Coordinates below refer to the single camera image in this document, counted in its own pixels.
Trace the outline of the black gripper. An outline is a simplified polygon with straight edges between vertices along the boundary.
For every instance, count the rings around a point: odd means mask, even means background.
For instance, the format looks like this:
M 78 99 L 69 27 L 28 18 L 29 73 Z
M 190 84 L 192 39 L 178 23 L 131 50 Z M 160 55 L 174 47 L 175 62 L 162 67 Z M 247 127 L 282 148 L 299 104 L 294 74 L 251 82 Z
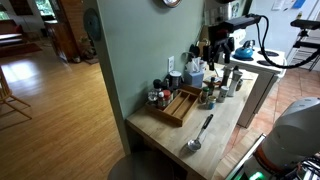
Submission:
M 219 53 L 224 53 L 224 62 L 226 64 L 230 63 L 230 54 L 234 50 L 234 38 L 227 37 L 220 40 L 213 41 L 210 45 L 203 47 L 203 57 L 209 58 L 208 65 L 209 70 L 214 71 L 214 56 Z

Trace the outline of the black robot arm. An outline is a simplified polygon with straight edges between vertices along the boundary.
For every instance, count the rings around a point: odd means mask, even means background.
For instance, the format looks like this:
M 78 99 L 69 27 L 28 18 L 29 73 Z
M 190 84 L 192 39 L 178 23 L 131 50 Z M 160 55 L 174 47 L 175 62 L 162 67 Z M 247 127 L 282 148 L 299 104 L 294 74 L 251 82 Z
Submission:
M 218 61 L 221 53 L 225 55 L 224 62 L 230 63 L 231 52 L 235 50 L 234 38 L 230 34 L 257 24 L 260 19 L 260 15 L 248 14 L 208 27 L 210 44 L 204 47 L 203 60 L 208 63 L 211 71 L 215 69 L 214 63 Z

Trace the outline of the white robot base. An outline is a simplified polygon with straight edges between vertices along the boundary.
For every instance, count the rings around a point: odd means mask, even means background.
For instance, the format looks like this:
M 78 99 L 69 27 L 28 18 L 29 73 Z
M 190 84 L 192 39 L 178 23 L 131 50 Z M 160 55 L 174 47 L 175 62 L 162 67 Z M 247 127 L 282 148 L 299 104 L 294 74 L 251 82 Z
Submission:
M 249 180 L 288 179 L 298 164 L 320 151 L 320 98 L 296 100 L 245 162 Z

